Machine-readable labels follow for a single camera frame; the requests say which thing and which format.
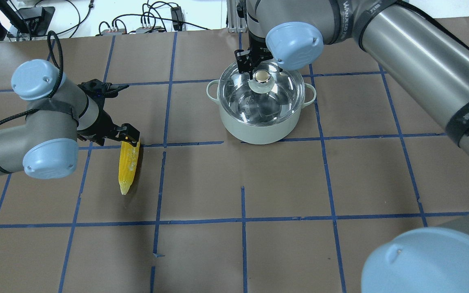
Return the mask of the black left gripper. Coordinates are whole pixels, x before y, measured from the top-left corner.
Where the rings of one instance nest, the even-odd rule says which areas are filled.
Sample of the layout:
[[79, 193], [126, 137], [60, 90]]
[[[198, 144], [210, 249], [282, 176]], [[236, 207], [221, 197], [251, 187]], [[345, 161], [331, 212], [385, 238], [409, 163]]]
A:
[[96, 121], [84, 130], [78, 130], [78, 139], [91, 141], [99, 146], [104, 146], [106, 139], [117, 142], [126, 142], [133, 147], [138, 146], [140, 132], [131, 124], [117, 126], [112, 122], [108, 113], [99, 110]]

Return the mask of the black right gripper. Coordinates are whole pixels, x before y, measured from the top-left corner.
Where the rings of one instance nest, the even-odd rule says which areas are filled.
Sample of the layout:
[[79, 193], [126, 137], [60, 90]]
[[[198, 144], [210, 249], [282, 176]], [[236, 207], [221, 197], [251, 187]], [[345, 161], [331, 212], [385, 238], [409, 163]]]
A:
[[272, 52], [269, 50], [266, 39], [256, 36], [249, 32], [249, 49], [238, 49], [234, 51], [236, 58], [237, 70], [239, 74], [248, 74], [249, 79], [253, 80], [254, 69], [263, 61], [274, 59]]

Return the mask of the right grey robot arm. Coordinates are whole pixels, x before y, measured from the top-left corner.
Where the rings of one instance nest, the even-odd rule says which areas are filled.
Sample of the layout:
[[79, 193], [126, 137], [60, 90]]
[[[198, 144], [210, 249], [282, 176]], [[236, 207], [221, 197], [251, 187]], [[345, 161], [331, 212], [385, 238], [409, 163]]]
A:
[[[242, 72], [275, 59], [301, 69], [353, 38], [469, 156], [469, 47], [402, 0], [241, 0]], [[469, 293], [469, 215], [394, 238], [367, 258], [363, 293]]]

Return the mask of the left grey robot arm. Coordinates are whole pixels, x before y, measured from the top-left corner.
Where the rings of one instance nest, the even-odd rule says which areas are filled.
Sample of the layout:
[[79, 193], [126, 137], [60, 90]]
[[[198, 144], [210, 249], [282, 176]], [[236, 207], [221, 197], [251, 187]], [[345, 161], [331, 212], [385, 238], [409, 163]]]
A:
[[103, 100], [126, 85], [97, 79], [76, 85], [52, 63], [34, 59], [15, 70], [11, 87], [27, 108], [10, 117], [24, 117], [23, 125], [0, 129], [0, 176], [24, 171], [36, 179], [67, 177], [77, 168], [78, 140], [140, 145], [140, 132], [114, 124], [103, 108]]

